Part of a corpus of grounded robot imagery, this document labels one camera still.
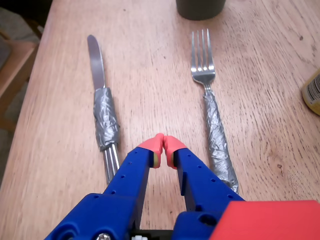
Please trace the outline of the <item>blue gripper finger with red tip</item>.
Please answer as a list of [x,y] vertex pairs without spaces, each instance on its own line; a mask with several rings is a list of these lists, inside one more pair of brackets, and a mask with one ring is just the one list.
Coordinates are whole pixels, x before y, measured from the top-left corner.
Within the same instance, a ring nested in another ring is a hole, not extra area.
[[48,240],[128,240],[140,227],[150,168],[158,168],[164,135],[130,151],[103,193],[86,195],[46,237]]
[[186,210],[176,218],[171,239],[207,240],[231,201],[242,198],[173,136],[165,136],[167,164],[177,170]]

